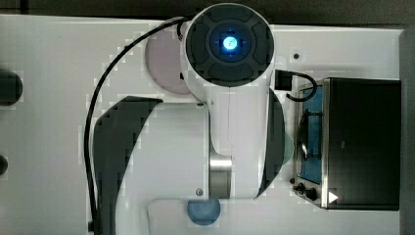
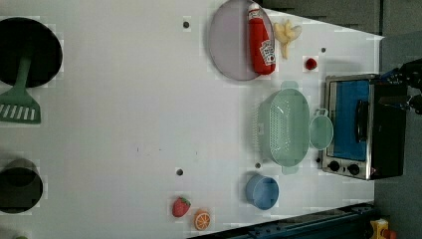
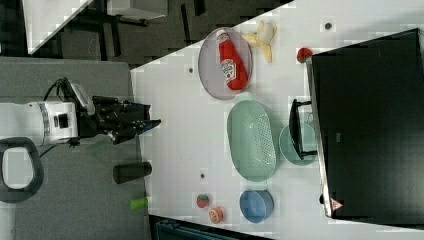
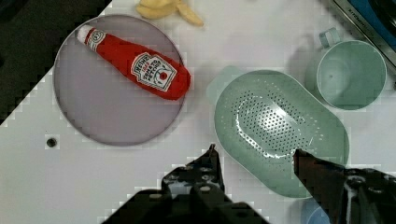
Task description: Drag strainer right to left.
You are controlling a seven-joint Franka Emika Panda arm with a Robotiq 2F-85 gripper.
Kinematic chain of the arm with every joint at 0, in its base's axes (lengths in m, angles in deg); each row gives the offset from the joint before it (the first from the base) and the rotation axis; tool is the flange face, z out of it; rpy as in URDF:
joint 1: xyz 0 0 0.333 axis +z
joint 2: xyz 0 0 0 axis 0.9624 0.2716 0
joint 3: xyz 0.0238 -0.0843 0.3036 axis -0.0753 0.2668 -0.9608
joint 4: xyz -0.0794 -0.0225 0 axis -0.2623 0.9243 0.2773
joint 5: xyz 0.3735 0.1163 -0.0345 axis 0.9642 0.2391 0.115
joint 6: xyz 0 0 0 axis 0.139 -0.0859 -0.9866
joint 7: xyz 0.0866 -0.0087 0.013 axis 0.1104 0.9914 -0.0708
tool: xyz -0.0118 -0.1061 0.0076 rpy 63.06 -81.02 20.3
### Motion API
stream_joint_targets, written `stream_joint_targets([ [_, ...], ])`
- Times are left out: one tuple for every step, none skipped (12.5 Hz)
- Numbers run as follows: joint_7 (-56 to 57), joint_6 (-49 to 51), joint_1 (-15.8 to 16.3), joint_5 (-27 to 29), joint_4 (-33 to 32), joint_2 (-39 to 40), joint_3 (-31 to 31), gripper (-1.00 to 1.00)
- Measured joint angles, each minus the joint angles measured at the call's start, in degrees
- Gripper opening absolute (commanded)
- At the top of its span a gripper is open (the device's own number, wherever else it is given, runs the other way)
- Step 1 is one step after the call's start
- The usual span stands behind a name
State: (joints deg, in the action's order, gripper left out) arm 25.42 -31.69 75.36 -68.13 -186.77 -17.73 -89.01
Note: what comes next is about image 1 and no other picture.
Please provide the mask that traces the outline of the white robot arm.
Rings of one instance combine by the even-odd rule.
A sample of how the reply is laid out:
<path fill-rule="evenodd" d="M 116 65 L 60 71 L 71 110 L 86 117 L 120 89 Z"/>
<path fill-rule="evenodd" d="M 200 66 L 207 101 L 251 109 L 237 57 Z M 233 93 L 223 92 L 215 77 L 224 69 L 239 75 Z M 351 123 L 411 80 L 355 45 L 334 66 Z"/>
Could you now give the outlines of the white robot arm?
<path fill-rule="evenodd" d="M 94 235 L 150 235 L 149 206 L 165 199 L 184 201 L 193 223 L 210 226 L 221 201 L 267 189 L 285 147 L 274 54 L 270 25 L 247 6 L 215 4 L 190 20 L 180 64 L 196 103 L 127 96 L 84 147 L 98 187 Z"/>

